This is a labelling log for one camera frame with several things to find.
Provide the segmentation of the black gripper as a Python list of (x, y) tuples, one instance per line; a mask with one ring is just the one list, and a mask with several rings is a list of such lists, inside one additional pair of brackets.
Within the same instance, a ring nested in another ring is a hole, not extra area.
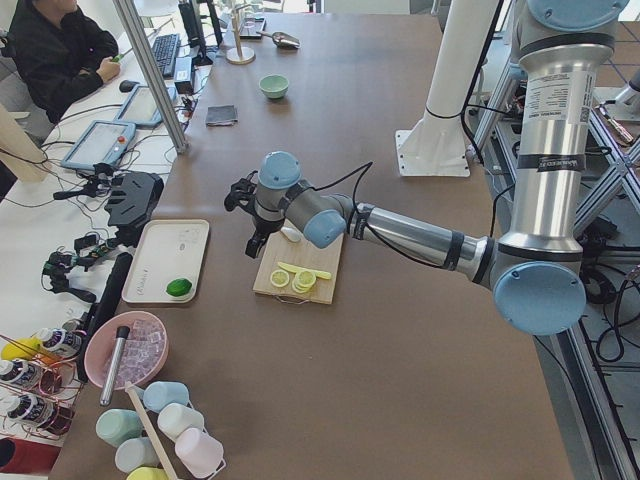
[(256, 229), (247, 241), (245, 254), (250, 258), (257, 258), (268, 241), (268, 235), (282, 228), (285, 217), (280, 210), (261, 205), (257, 197), (253, 200), (253, 209)]

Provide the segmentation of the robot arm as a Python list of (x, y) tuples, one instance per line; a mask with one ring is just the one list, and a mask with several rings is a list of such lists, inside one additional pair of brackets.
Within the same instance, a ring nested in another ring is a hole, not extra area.
[(508, 230), (480, 238), (412, 219), (353, 196), (315, 187), (290, 153), (267, 154), (236, 183), (227, 210), (252, 216), (246, 253), (293, 224), (314, 246), (339, 236), (381, 243), (406, 258), (458, 271), (488, 288), (501, 316), (533, 335), (574, 325), (587, 303), (579, 276), (583, 250), (574, 230), (592, 93), (614, 53), (621, 1), (520, 1), (511, 60), (526, 75), (525, 106)]

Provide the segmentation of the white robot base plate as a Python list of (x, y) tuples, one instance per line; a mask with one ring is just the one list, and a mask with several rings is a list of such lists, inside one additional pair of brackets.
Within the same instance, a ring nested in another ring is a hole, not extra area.
[(395, 146), (399, 173), (409, 177), (468, 177), (465, 137), (431, 129), (397, 130)]

